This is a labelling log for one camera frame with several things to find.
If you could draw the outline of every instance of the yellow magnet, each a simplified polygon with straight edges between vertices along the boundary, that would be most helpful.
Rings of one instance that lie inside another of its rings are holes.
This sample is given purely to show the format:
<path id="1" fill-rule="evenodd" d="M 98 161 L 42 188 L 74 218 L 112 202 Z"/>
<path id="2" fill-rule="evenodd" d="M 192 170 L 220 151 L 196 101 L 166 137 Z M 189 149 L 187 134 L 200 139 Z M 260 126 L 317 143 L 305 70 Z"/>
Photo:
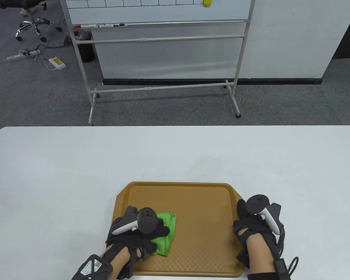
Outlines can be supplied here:
<path id="1" fill-rule="evenodd" d="M 212 2 L 213 0 L 203 0 L 203 4 L 205 5 L 205 6 L 211 6 L 211 2 Z"/>

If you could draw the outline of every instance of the black baseboard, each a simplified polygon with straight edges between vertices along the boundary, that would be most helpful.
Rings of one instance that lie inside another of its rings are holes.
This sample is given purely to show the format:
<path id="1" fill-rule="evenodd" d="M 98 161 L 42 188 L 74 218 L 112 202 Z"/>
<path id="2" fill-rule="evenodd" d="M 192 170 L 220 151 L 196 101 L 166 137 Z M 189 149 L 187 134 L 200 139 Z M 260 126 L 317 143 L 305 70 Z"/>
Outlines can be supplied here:
<path id="1" fill-rule="evenodd" d="M 103 85 L 189 85 L 224 83 L 233 79 L 103 79 Z M 239 85 L 320 85 L 323 79 L 239 79 Z"/>

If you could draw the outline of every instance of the hand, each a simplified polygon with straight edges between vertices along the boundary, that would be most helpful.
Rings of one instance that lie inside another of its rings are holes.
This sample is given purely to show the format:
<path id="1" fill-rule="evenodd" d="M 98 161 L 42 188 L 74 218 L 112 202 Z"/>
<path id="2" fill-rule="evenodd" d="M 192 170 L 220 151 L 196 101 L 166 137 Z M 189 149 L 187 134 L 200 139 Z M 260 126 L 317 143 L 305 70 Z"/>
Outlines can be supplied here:
<path id="1" fill-rule="evenodd" d="M 111 228 L 122 220 L 122 217 L 113 221 Z M 163 220 L 158 219 L 157 228 L 154 232 L 144 234 L 139 230 L 127 231 L 118 235 L 111 234 L 112 230 L 109 230 L 108 238 L 106 240 L 106 247 L 110 247 L 104 254 L 104 259 L 113 260 L 118 252 L 128 251 L 129 261 L 125 264 L 117 279 L 130 278 L 133 275 L 134 263 L 138 260 L 146 260 L 148 254 L 152 254 L 157 250 L 157 245 L 152 243 L 151 240 L 157 237 L 167 236 L 170 233 L 170 229 L 163 225 Z"/>
<path id="2" fill-rule="evenodd" d="M 251 268 L 249 253 L 251 253 L 252 248 L 254 248 L 254 251 L 261 251 L 260 253 L 268 252 L 269 255 L 271 254 L 262 234 L 273 242 L 273 244 L 276 244 L 276 237 L 273 235 L 266 221 L 263 221 L 257 215 L 247 211 L 244 200 L 239 200 L 237 202 L 237 214 L 239 220 L 233 222 L 233 228 L 235 235 L 243 247 L 237 259 L 247 268 Z"/>

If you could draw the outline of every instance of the black trash bin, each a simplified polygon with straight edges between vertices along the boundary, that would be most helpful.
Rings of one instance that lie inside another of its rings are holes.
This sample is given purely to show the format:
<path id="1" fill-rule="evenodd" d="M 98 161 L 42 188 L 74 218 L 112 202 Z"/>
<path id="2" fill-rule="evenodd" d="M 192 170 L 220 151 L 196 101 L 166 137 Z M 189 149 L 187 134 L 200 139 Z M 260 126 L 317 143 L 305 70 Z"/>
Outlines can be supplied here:
<path id="1" fill-rule="evenodd" d="M 92 34 L 88 31 L 75 31 L 75 40 L 91 40 L 92 39 Z M 82 61 L 84 63 L 86 62 L 91 62 L 92 60 L 95 59 L 95 51 L 93 49 L 93 44 L 81 44 L 78 45 L 78 49 L 80 52 L 80 57 L 82 58 Z"/>

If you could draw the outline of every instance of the green cloth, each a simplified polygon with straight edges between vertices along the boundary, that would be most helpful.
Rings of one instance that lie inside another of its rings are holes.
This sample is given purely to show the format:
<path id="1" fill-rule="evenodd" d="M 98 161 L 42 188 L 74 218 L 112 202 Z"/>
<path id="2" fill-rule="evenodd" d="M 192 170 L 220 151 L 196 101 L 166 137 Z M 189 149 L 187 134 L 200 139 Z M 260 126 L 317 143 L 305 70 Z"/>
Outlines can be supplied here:
<path id="1" fill-rule="evenodd" d="M 164 214 L 157 214 L 157 217 L 163 220 L 163 225 L 170 229 L 170 233 L 165 237 L 157 237 L 151 240 L 154 244 L 157 244 L 158 247 L 152 255 L 168 256 L 171 249 L 171 243 L 175 237 L 176 215 L 168 212 Z"/>

